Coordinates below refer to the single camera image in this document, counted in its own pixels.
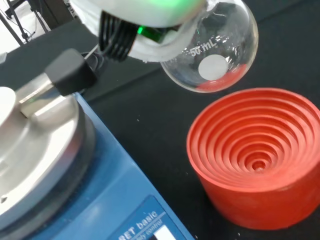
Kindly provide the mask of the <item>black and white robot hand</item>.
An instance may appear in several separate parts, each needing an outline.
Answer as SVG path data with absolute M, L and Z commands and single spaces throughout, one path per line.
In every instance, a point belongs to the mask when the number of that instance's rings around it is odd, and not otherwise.
M 72 8 L 95 36 L 102 12 L 143 27 L 172 28 L 161 43 L 139 36 L 129 56 L 145 62 L 166 62 L 186 48 L 205 11 L 205 0 L 72 0 Z

